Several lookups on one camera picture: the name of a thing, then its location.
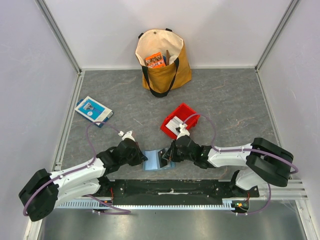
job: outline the canvas tote bag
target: canvas tote bag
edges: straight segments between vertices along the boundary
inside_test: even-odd
[[[147,57],[158,52],[165,56],[167,50],[170,56],[177,56],[174,62],[160,68],[146,66]],[[142,86],[158,98],[167,96],[171,89],[179,88],[192,79],[185,42],[168,28],[141,33],[135,55],[142,67]]]

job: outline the red plastic tray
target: red plastic tray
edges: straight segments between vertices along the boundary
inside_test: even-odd
[[[179,119],[184,121],[187,119],[187,117],[195,113],[196,113],[195,110],[193,110],[191,107],[189,107],[187,104],[183,102],[169,116],[167,116],[164,119],[160,129],[165,134],[167,134],[170,138],[177,139],[177,136],[166,127],[167,123],[171,119],[173,119],[175,116],[177,116]],[[189,130],[190,128],[194,127],[197,124],[199,118],[200,116],[197,115],[197,116],[191,117],[188,121],[186,121],[186,124],[187,124],[186,129]]]

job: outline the red wire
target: red wire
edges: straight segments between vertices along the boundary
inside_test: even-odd
[[[245,203],[248,203],[248,202],[249,202],[249,199],[250,199],[250,193],[248,192],[248,197],[247,197]]]
[[[111,191],[111,200],[113,200],[114,199],[114,192],[112,190],[112,187],[110,188],[110,191]]]

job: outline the orange box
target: orange box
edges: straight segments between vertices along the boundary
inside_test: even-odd
[[[162,68],[165,67],[165,60],[161,52],[155,53],[145,58],[145,63],[148,68]]]

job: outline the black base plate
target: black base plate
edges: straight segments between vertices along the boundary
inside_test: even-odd
[[[114,205],[220,205],[225,198],[246,198],[247,192],[233,193],[230,182],[219,180],[137,180],[111,181]],[[259,197],[258,187],[249,191],[251,198]],[[101,191],[100,197],[110,197]]]

